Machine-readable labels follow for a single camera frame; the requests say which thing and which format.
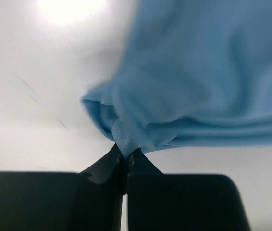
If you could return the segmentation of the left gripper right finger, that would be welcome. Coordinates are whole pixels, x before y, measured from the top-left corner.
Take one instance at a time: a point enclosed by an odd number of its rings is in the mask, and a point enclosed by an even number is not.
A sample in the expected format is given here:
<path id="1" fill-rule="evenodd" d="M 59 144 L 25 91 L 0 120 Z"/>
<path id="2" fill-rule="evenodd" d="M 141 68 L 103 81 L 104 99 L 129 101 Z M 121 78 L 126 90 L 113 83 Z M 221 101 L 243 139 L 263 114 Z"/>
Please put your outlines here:
<path id="1" fill-rule="evenodd" d="M 128 159 L 130 231 L 249 231 L 240 193 L 221 174 L 165 174 L 140 150 Z"/>

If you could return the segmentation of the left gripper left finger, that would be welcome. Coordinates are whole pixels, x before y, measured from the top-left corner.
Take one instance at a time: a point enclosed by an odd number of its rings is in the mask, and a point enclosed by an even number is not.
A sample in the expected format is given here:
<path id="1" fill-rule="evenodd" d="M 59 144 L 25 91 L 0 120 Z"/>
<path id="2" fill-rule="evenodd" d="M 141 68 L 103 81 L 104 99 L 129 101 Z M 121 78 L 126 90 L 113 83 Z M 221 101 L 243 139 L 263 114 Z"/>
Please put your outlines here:
<path id="1" fill-rule="evenodd" d="M 0 231 L 118 231 L 117 146 L 82 172 L 0 171 Z"/>

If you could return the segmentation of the light blue shorts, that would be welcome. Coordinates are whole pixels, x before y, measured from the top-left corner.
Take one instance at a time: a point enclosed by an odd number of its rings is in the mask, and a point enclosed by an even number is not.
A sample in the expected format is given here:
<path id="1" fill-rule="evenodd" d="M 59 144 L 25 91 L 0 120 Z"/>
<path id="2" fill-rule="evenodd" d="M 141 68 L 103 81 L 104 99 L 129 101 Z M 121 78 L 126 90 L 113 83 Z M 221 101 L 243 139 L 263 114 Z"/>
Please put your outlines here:
<path id="1" fill-rule="evenodd" d="M 272 0 L 141 0 L 114 76 L 81 100 L 124 155 L 272 144 Z"/>

